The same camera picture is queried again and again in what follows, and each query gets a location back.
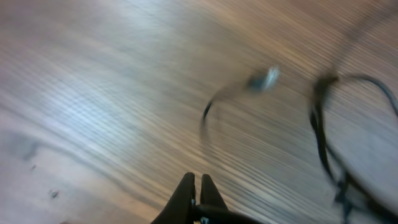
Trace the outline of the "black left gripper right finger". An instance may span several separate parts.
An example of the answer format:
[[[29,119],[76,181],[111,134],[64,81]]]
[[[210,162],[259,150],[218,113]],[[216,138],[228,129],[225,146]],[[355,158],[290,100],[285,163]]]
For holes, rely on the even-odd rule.
[[[201,177],[198,217],[200,223],[205,224],[261,224],[253,218],[229,210],[209,174]]]

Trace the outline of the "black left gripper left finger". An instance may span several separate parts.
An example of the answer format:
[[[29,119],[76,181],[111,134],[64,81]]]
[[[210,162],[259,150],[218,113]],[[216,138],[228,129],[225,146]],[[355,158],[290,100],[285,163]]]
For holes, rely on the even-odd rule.
[[[169,201],[151,224],[192,224],[195,203],[195,175],[187,172]]]

